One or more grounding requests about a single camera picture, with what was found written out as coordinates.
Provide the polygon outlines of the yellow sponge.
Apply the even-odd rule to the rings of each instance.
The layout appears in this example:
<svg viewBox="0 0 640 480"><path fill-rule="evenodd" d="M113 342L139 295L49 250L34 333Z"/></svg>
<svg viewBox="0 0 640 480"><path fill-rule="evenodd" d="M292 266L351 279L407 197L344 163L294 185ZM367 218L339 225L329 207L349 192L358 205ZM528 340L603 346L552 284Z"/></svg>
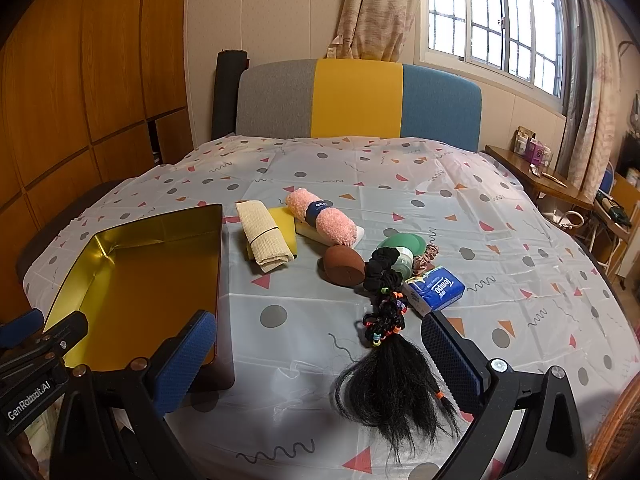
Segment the yellow sponge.
<svg viewBox="0 0 640 480"><path fill-rule="evenodd" d="M276 208L267 208L272 215L272 218L282 232L282 235L285 238L286 244L288 244L288 248L291 249L291 252L294 255L294 258L297 256L297 245L296 245L296 234L295 234L295 226L294 226L294 217L288 211L286 207L276 207ZM248 253L248 258L253 259L252 252L248 247L248 243L246 240L246 249Z"/></svg>

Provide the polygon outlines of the pink satin scrunchie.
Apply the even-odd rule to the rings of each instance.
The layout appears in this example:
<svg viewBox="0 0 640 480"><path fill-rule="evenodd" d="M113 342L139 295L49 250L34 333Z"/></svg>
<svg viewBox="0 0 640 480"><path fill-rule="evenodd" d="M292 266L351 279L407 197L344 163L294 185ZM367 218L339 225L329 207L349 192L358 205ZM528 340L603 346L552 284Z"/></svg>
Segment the pink satin scrunchie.
<svg viewBox="0 0 640 480"><path fill-rule="evenodd" d="M412 275L421 276L428 271L434 269L434 260L438 256L439 249L437 246L427 244L424 253L413 258Z"/></svg>

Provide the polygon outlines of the blue tissue pack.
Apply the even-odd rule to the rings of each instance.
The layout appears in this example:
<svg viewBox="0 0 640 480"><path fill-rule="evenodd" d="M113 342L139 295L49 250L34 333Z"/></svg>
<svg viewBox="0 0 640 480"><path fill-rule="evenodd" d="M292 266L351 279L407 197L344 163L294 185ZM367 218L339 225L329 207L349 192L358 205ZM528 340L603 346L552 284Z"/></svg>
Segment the blue tissue pack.
<svg viewBox="0 0 640 480"><path fill-rule="evenodd" d="M402 293L421 316L451 306L464 292L465 284L443 266L409 278L402 284Z"/></svg>

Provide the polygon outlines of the white sponge block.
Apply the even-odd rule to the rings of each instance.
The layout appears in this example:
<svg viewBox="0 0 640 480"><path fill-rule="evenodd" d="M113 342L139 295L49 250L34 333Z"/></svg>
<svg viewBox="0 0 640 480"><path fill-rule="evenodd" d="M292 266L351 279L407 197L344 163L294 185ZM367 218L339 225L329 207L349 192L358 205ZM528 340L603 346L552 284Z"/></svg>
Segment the white sponge block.
<svg viewBox="0 0 640 480"><path fill-rule="evenodd" d="M308 224L306 224L305 222L295 219L294 223L295 223L295 231L298 235L309 238L310 240L314 240L315 242L318 242L324 246L333 245L332 240L329 240L326 236L322 235L311 226L308 226ZM360 242L360 240L362 240L364 237L364 229L361 226L356 226L356 229L357 229L356 240L350 245L350 248L355 248Z"/></svg>

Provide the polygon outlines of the beige patterned curtain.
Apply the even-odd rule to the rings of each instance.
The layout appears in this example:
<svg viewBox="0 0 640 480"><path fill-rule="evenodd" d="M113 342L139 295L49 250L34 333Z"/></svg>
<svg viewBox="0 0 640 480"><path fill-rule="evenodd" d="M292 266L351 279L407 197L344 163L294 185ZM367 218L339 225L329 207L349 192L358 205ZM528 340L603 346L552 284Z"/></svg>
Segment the beige patterned curtain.
<svg viewBox="0 0 640 480"><path fill-rule="evenodd" d="M396 62L420 0L344 0L327 58Z"/></svg>

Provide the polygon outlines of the grey yellow blue headboard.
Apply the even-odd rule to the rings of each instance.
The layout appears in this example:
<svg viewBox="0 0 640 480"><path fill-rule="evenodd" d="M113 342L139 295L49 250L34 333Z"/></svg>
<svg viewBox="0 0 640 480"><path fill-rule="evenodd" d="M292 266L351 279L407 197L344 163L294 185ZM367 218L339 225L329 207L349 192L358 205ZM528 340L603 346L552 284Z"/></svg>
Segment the grey yellow blue headboard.
<svg viewBox="0 0 640 480"><path fill-rule="evenodd" d="M419 138L475 152L481 119L480 87L460 76L412 64L308 58L242 73L234 132Z"/></svg>

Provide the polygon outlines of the wooden wardrobe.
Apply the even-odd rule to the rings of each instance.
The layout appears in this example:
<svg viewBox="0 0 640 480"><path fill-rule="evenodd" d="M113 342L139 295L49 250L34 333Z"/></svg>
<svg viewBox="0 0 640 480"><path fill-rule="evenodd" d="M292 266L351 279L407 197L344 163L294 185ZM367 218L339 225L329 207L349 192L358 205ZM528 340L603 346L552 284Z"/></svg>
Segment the wooden wardrobe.
<svg viewBox="0 0 640 480"><path fill-rule="evenodd" d="M1 48L1 317L27 244L97 186L191 151L186 0L34 0Z"/></svg>

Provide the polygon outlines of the brown makeup sponge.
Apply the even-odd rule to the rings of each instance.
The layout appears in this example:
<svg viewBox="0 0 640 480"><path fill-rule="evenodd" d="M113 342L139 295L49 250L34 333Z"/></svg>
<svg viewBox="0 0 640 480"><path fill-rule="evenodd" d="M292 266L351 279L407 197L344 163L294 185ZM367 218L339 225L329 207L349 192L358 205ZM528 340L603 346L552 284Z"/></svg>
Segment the brown makeup sponge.
<svg viewBox="0 0 640 480"><path fill-rule="evenodd" d="M366 275L358 252L344 245L334 245L326 250L322 268L328 281L338 286L355 287L363 282Z"/></svg>

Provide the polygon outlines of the boxes on side table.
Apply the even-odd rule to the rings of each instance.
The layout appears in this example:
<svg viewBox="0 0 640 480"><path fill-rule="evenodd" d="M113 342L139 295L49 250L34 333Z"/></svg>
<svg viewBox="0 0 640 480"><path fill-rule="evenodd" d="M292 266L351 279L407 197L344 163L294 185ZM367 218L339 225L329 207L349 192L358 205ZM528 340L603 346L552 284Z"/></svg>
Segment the boxes on side table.
<svg viewBox="0 0 640 480"><path fill-rule="evenodd" d="M541 140L536 133L523 126L514 131L512 151L518 156L538 167L548 168L552 159L552 149Z"/></svg>

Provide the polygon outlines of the beige waffle cloth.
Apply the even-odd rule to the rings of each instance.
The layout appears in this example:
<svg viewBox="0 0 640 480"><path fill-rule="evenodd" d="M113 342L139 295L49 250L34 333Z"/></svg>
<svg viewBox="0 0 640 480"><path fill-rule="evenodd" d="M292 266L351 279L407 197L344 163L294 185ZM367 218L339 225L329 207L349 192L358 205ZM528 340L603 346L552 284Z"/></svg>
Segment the beige waffle cloth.
<svg viewBox="0 0 640 480"><path fill-rule="evenodd" d="M277 222L259 200L244 200L236 204L248 247L255 262L264 273L294 259Z"/></svg>

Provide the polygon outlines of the green silicone squeeze bottle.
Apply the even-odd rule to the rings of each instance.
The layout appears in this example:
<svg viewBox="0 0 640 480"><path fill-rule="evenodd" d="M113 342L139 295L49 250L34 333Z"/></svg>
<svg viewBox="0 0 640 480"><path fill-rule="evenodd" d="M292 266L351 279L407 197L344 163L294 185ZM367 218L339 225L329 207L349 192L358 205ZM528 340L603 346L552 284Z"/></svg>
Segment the green silicone squeeze bottle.
<svg viewBox="0 0 640 480"><path fill-rule="evenodd" d="M397 233L387 237L378 248L395 248L399 252L392 269L398 272L404 280L411 278L413 274L413 259L422 256L426 249L426 240L418 234Z"/></svg>

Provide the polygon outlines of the grey curtain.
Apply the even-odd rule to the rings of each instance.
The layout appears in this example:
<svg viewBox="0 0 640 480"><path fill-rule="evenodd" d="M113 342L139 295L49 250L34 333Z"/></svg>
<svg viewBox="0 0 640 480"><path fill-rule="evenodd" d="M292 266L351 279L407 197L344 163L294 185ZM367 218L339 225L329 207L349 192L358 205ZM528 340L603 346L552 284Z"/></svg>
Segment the grey curtain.
<svg viewBox="0 0 640 480"><path fill-rule="evenodd" d="M605 0L565 0L566 123L556 169L592 202L610 161L620 100L620 61Z"/></svg>

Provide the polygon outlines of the gold metal tray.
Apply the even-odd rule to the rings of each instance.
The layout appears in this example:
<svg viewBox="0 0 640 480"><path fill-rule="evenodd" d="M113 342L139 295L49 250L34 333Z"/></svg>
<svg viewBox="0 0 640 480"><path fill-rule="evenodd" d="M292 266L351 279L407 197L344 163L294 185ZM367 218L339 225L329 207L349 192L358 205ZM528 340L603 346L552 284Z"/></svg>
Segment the gold metal tray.
<svg viewBox="0 0 640 480"><path fill-rule="evenodd" d="M87 335L65 353L67 366L119 370L150 356L198 310L216 323L215 344L196 380L234 383L230 314L221 300L222 207L176 210L94 234L68 271L47 316L52 327L79 311Z"/></svg>

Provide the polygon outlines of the window with bars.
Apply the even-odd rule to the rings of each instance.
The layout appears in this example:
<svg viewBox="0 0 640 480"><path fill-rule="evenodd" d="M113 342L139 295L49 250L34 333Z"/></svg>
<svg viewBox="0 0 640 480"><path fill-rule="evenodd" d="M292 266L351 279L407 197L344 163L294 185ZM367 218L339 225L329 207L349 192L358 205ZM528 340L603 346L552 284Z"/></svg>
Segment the window with bars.
<svg viewBox="0 0 640 480"><path fill-rule="evenodd" d="M421 0L416 58L509 89L558 112L564 0Z"/></svg>

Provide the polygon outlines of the pink dishcloth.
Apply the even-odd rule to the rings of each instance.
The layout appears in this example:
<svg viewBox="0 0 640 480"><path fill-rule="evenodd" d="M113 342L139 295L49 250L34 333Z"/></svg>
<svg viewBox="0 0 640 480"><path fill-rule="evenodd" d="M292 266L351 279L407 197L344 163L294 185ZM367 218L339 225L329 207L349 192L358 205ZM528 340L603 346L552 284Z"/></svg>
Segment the pink dishcloth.
<svg viewBox="0 0 640 480"><path fill-rule="evenodd" d="M358 226L343 211L330 205L306 188L296 188L285 199L286 206L293 216L319 235L331 245L352 247L358 238Z"/></svg>

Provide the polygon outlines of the patterned white tablecloth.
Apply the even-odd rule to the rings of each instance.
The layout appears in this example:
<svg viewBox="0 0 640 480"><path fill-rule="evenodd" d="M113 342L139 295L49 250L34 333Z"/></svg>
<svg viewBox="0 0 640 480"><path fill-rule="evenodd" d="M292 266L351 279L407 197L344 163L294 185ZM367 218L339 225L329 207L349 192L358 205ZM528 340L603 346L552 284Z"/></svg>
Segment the patterned white tablecloth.
<svg viewBox="0 0 640 480"><path fill-rule="evenodd" d="M220 299L229 310L235 381L204 411L168 418L213 479L417 479L448 457L440 436L400 460L368 428L331 408L335 376L364 351L365 296L320 278L320 247L300 240L293 262L262 274L247 260L240 200L283 204L306 188L363 228L360 254L385 237L420 235L465 284L451 323L517 370L566 371L582 430L594 434L639 369L620 306L574 240L552 226L504 168L419 139L226 136L178 164L128 180L70 222L29 267L24 289L49 310L94 233L154 214L224 210Z"/></svg>

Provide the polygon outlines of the wooden side table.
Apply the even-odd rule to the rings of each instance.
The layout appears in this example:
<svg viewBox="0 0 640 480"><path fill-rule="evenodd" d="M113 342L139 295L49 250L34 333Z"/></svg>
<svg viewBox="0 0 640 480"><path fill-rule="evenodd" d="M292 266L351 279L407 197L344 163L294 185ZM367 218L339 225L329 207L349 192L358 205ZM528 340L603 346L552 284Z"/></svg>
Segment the wooden side table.
<svg viewBox="0 0 640 480"><path fill-rule="evenodd" d="M540 175L536 176L533 170L530 169L530 163L527 160L505 148L497 148L487 144L484 152L521 182L526 194L534 203L538 202L540 196L544 194L584 211L592 211L593 200L585 196L574 185L567 183L561 177L557 177L554 172L540 170Z"/></svg>

